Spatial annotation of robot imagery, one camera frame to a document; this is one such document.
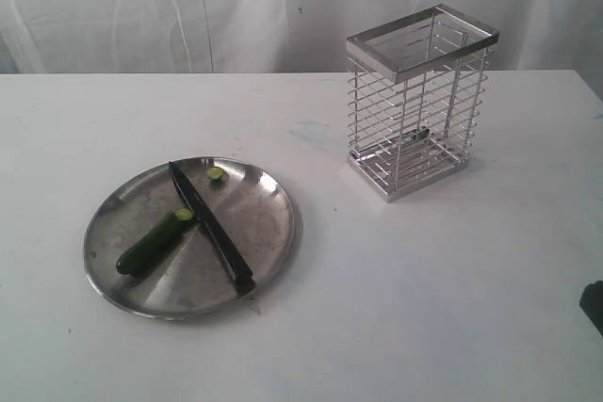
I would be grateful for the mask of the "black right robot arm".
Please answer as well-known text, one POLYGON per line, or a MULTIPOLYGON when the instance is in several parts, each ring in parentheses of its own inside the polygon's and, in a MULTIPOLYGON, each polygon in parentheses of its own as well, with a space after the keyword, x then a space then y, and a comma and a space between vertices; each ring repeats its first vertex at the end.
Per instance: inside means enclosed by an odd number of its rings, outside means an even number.
POLYGON ((588 284, 579 299, 579 307, 599 333, 603 330, 603 281, 588 284))

